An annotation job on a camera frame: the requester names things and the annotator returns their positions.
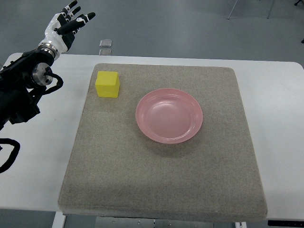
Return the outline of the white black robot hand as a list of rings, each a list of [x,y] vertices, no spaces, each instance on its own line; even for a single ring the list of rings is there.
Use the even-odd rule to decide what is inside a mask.
[[[48,52],[54,60],[67,52],[77,32],[95,17],[94,12],[77,15],[80,10],[81,7],[74,0],[55,14],[45,29],[45,38],[38,48]]]

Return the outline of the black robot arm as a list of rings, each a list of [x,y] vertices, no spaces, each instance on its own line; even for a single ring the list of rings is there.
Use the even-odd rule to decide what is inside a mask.
[[[42,96],[63,86],[51,66],[55,54],[47,48],[25,52],[0,71],[0,127],[6,122],[25,123],[40,113]]]

